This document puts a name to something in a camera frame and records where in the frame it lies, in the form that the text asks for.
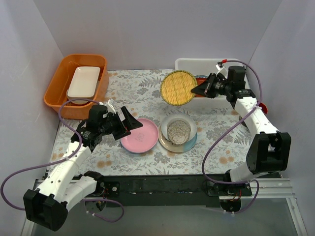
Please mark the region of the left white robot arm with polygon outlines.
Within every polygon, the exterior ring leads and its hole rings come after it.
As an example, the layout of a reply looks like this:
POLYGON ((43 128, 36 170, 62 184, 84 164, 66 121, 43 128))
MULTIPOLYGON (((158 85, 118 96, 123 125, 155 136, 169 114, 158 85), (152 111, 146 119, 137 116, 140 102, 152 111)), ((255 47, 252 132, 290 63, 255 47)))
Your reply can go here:
POLYGON ((104 193, 102 175, 88 172, 78 182, 70 182, 83 162, 92 154, 103 136, 112 135, 119 140, 143 124, 126 107, 121 108, 121 120, 110 104, 93 105, 88 118, 81 121, 71 137, 64 161, 57 164, 47 178, 35 189, 27 190, 23 202, 28 220, 49 230, 57 231, 65 223, 68 212, 87 195, 104 193))

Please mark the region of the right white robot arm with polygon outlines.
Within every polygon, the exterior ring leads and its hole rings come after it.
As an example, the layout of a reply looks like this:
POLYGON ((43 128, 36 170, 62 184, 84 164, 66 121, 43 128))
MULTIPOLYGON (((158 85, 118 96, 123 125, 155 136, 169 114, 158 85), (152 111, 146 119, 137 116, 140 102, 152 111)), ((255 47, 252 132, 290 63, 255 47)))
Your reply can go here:
POLYGON ((266 117, 260 102, 251 89, 245 88, 246 70, 242 66, 231 66, 227 75, 211 73, 208 78, 191 90, 192 93, 207 98, 223 95, 239 114, 252 135, 252 143, 242 165, 226 172, 223 180, 215 180, 208 175, 207 180, 222 184, 227 195, 234 195, 252 179, 266 173, 284 171, 287 168, 291 136, 280 132, 266 117))

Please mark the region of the olive green plate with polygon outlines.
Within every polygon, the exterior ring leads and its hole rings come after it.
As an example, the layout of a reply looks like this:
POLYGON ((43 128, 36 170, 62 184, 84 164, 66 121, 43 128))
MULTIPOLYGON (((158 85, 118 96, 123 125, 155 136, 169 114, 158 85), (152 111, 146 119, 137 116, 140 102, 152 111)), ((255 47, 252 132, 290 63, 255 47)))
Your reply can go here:
POLYGON ((191 92, 195 87, 197 87, 197 80, 190 72, 176 70, 162 80, 160 94, 167 104, 182 106, 195 97, 195 94, 191 92))

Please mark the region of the red brown round plate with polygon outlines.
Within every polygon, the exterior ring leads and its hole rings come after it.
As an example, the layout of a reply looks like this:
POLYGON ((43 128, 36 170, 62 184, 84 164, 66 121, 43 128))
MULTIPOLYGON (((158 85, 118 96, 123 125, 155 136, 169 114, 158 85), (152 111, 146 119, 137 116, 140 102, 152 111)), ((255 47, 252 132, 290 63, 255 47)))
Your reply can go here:
POLYGON ((196 81, 197 81, 197 85, 202 84, 207 79, 206 76, 199 76, 199 77, 195 77, 195 78, 196 78, 196 81))

